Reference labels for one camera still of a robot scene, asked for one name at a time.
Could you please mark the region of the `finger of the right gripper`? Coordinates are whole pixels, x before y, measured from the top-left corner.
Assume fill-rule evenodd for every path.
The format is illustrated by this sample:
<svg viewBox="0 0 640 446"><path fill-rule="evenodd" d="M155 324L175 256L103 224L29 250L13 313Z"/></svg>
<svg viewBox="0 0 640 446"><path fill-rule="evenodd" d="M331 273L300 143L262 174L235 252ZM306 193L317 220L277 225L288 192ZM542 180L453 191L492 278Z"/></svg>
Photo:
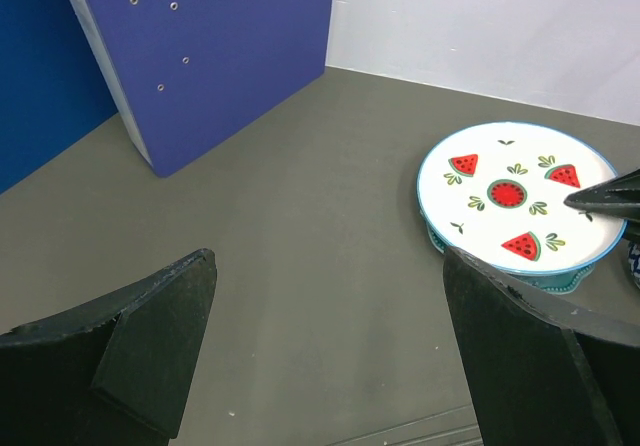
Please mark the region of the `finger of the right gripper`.
<svg viewBox="0 0 640 446"><path fill-rule="evenodd" d="M638 221L639 170L571 193L564 204L589 213Z"/></svg>

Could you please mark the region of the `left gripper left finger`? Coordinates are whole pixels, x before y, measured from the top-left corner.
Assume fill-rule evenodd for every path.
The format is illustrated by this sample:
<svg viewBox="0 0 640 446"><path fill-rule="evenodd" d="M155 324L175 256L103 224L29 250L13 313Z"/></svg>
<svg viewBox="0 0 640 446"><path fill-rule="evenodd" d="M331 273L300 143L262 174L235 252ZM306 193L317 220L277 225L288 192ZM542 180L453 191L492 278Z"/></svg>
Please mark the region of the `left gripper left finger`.
<svg viewBox="0 0 640 446"><path fill-rule="evenodd" d="M178 436L216 288L203 248L1 336L4 445L166 445Z"/></svg>

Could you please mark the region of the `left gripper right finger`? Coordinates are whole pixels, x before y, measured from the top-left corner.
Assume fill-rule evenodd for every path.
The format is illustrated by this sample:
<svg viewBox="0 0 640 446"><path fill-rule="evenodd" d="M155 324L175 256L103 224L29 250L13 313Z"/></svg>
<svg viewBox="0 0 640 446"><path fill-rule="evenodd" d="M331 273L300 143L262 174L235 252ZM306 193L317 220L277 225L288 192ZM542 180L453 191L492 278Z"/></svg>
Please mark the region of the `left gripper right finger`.
<svg viewBox="0 0 640 446"><path fill-rule="evenodd" d="M639 328L449 247L443 284L486 445L636 445Z"/></svg>

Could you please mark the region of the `white plate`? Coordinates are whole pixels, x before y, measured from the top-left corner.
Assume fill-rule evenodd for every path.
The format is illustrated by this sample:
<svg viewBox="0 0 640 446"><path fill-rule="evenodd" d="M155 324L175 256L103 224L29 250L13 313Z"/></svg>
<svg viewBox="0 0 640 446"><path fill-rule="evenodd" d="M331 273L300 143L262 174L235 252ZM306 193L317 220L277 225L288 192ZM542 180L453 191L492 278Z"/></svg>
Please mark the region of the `white plate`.
<svg viewBox="0 0 640 446"><path fill-rule="evenodd" d="M417 197L429 229L505 272L553 276L590 266L622 239L622 219L566 205L613 178L610 162L583 141L520 122L464 128L424 158Z"/></svg>

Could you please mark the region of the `blue patterned bowl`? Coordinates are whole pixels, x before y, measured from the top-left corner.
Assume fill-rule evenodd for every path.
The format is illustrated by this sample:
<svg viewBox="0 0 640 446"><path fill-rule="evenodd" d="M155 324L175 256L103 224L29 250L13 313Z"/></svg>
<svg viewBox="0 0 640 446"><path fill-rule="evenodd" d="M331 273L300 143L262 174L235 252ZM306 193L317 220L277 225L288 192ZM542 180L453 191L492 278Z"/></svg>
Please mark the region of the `blue patterned bowl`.
<svg viewBox="0 0 640 446"><path fill-rule="evenodd" d="M640 288L640 247L638 241L628 241L627 262L630 278L637 288Z"/></svg>

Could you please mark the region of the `teal plate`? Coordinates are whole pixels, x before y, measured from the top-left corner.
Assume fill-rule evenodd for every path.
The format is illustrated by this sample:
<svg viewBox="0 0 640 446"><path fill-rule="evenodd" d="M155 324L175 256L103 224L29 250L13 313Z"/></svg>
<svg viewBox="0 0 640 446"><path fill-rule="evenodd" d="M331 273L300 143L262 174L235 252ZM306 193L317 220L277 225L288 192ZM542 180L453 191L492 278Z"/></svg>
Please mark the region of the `teal plate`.
<svg viewBox="0 0 640 446"><path fill-rule="evenodd" d="M420 215L425 222L426 231L431 244L439 253L444 254L448 247L448 243L431 228L431 224L428 221L427 216L423 212L420 212ZM564 295L575 291L580 283L588 277L594 269L595 264L591 264L562 274L530 276L509 272L509 275L550 294Z"/></svg>

